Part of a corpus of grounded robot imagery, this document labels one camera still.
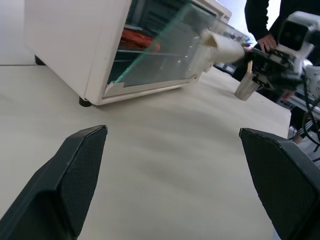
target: cable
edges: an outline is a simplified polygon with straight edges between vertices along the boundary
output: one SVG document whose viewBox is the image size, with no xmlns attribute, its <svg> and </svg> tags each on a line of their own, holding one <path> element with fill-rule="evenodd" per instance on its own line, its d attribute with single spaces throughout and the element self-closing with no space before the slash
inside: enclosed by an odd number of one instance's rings
<svg viewBox="0 0 320 240">
<path fill-rule="evenodd" d="M 320 141 L 320 133 L 319 133 L 319 128 L 318 128 L 318 125 L 317 125 L 317 122 L 315 120 L 315 117 L 313 115 L 313 110 L 314 108 L 316 107 L 316 105 L 320 102 L 320 97 L 318 97 L 318 99 L 314 102 L 314 104 L 312 105 L 312 107 L 310 108 L 310 103 L 309 103 L 309 97 L 308 97 L 308 89 L 307 89 L 307 73 L 306 73 L 306 70 L 303 69 L 303 74 L 304 74 L 304 81 L 303 81 L 303 89 L 304 89 L 304 97 L 305 97 L 305 105 L 306 105 L 306 109 L 308 111 L 307 114 L 305 114 L 303 116 L 303 119 L 302 119 L 302 128 L 303 128 L 303 131 L 304 131 L 304 134 L 308 137 L 308 139 L 310 139 L 314 144 L 316 144 L 317 146 L 320 146 L 320 143 L 317 142 L 316 140 L 314 140 L 308 133 L 307 129 L 306 129 L 306 119 L 308 116 L 311 116 L 311 120 L 312 120 L 312 123 L 314 124 L 315 128 L 316 128 L 316 133 L 317 133 L 317 137 L 318 137 L 318 140 Z"/>
</svg>

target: black sleeve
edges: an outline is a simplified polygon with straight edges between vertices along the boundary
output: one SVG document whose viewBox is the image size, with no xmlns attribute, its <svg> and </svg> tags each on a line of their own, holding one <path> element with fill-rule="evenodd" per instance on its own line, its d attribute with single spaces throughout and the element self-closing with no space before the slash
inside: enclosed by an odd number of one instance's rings
<svg viewBox="0 0 320 240">
<path fill-rule="evenodd" d="M 244 9 L 248 31 L 256 40 L 269 34 L 267 30 L 269 0 L 246 0 Z"/>
</svg>

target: toaster oven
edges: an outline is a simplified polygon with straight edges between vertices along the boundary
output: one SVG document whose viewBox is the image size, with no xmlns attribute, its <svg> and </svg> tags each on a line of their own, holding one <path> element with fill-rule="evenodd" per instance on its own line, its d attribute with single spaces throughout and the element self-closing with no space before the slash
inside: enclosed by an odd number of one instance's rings
<svg viewBox="0 0 320 240">
<path fill-rule="evenodd" d="M 25 0 L 25 42 L 83 106 L 196 82 L 212 62 L 203 30 L 243 35 L 215 0 Z"/>
</svg>

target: hand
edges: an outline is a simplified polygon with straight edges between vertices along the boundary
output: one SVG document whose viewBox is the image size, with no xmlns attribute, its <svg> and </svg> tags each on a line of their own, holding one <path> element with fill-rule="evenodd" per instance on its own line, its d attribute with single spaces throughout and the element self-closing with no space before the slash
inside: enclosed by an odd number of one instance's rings
<svg viewBox="0 0 320 240">
<path fill-rule="evenodd" d="M 277 47 L 277 42 L 271 34 L 264 36 L 263 38 L 259 39 L 257 42 L 264 53 L 266 51 L 269 52 L 271 49 L 275 49 Z"/>
</svg>

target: red food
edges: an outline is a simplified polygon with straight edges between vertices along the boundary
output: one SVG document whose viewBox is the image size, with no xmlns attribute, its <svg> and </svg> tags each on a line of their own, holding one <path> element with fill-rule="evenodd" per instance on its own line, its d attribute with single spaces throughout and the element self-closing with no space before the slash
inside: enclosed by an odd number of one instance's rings
<svg viewBox="0 0 320 240">
<path fill-rule="evenodd" d="M 133 41 L 124 40 L 123 38 L 121 38 L 119 47 L 127 48 L 127 49 L 142 49 L 142 50 L 144 49 L 143 46 L 140 46 Z"/>
<path fill-rule="evenodd" d="M 149 47 L 150 44 L 153 42 L 153 38 L 149 37 L 149 36 L 146 36 L 142 33 L 139 33 L 139 32 L 136 32 L 136 31 L 132 31 L 132 30 L 129 30 L 129 29 L 123 29 L 123 32 L 122 32 L 122 36 L 121 36 L 122 39 L 125 39 L 127 41 L 131 41 L 131 42 L 134 42 L 140 46 L 143 46 L 145 48 Z M 157 42 L 153 47 L 152 47 L 153 50 L 155 51 L 158 51 L 160 50 L 160 44 Z"/>
</svg>

